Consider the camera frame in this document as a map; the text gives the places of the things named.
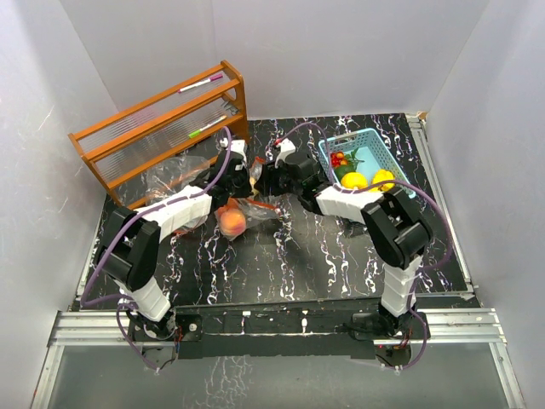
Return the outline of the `yellow fake lemon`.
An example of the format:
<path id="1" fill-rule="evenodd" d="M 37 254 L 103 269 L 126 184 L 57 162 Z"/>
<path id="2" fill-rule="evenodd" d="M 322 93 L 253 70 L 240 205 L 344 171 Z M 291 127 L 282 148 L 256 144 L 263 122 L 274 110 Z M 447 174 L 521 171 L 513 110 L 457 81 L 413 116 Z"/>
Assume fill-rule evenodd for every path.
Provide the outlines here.
<path id="1" fill-rule="evenodd" d="M 346 189 L 359 190 L 368 187 L 366 177 L 358 172 L 348 172 L 341 178 L 341 186 Z"/>

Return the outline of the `yellow fake bell pepper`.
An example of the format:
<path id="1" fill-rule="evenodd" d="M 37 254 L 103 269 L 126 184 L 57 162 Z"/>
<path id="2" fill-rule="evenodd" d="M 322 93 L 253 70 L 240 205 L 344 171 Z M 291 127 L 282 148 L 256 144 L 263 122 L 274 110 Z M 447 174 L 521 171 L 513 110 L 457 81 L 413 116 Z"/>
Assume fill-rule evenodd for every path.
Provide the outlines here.
<path id="1" fill-rule="evenodd" d="M 393 181 L 394 179 L 395 176 L 391 171 L 379 169 L 372 179 L 372 184 L 374 187 L 371 189 L 371 192 L 387 192 L 394 187 L 395 184 L 385 183 L 385 181 Z"/>

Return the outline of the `fake peach apple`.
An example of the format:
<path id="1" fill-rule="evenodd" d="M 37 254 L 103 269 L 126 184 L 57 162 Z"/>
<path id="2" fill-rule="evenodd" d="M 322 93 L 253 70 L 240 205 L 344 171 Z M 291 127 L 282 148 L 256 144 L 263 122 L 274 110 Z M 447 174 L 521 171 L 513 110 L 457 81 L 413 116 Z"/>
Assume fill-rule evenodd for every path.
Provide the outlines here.
<path id="1" fill-rule="evenodd" d="M 253 177 L 250 178 L 250 185 L 252 187 L 252 191 L 255 193 L 255 194 L 258 194 L 259 193 L 259 189 L 257 188 L 256 186 L 256 182 L 257 180 Z"/>

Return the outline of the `clear zip bag with fruit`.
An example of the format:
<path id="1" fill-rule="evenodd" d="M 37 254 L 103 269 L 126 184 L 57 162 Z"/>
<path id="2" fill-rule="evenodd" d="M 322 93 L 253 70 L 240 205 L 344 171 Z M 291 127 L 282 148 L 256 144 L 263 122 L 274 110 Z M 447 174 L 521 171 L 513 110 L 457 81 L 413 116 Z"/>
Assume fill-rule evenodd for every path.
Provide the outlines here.
<path id="1" fill-rule="evenodd" d="M 280 209 L 275 204 L 257 201 L 255 200 L 254 196 L 250 196 L 247 199 L 229 199 L 226 205 L 222 206 L 219 210 L 215 212 L 215 218 L 217 220 L 219 229 L 220 216 L 223 212 L 229 209 L 238 209 L 244 213 L 246 218 L 246 230 L 256 227 L 262 222 L 280 218 Z M 226 236 L 223 233 L 221 234 L 228 240 L 234 240 L 238 237 Z"/>

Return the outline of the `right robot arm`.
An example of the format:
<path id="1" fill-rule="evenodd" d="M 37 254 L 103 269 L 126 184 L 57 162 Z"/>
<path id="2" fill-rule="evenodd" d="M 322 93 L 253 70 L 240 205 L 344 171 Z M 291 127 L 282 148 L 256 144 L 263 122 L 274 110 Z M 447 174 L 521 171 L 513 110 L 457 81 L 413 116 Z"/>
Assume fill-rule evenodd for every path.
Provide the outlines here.
<path id="1" fill-rule="evenodd" d="M 367 228 L 384 263 L 384 289 L 371 313 L 357 313 L 344 325 L 353 337 L 401 337 L 416 312 L 416 277 L 433 232 L 400 187 L 385 193 L 344 193 L 321 165 L 303 153 L 290 153 L 263 165 L 255 190 L 266 196 L 295 195 L 304 209 L 339 216 Z"/>

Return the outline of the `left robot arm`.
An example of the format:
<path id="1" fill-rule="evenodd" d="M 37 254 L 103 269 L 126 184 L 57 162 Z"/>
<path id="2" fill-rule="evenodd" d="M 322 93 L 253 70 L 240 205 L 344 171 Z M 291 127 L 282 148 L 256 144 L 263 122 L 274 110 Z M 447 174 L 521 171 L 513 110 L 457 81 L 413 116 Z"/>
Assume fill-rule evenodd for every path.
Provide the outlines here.
<path id="1" fill-rule="evenodd" d="M 212 168 L 178 193 L 140 210 L 120 207 L 110 217 L 95 270 L 119 285 L 156 339 L 168 339 L 176 327 L 169 299 L 155 278 L 161 242 L 176 230 L 206 221 L 230 198 L 250 193 L 245 154 L 224 150 Z"/>

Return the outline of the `fake pink peach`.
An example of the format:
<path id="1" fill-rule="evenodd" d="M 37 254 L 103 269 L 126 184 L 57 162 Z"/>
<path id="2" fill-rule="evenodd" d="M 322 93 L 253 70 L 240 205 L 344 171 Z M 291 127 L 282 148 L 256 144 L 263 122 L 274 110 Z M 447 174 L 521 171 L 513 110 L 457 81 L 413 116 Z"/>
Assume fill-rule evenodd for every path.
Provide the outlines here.
<path id="1" fill-rule="evenodd" d="M 237 237 L 246 230 L 246 218 L 238 209 L 229 209 L 220 216 L 220 230 L 226 236 Z"/>

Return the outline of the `clear zip bag with peppers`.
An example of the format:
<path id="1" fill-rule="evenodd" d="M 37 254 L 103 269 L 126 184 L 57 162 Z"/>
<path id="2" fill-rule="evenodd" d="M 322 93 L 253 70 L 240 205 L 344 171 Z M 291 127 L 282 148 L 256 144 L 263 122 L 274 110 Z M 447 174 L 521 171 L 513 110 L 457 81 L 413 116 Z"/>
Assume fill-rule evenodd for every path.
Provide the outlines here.
<path id="1" fill-rule="evenodd" d="M 186 188 L 197 176 L 209 168 L 209 161 L 199 156 L 182 155 L 165 159 L 146 172 L 146 208 L 168 201 L 174 196 L 189 196 L 198 190 L 195 187 Z M 144 218 L 155 221 L 160 227 L 159 242 L 173 233 L 188 233 L 202 225 L 209 216 L 209 210 L 203 205 L 210 205 L 211 198 L 200 196 L 171 204 Z"/>

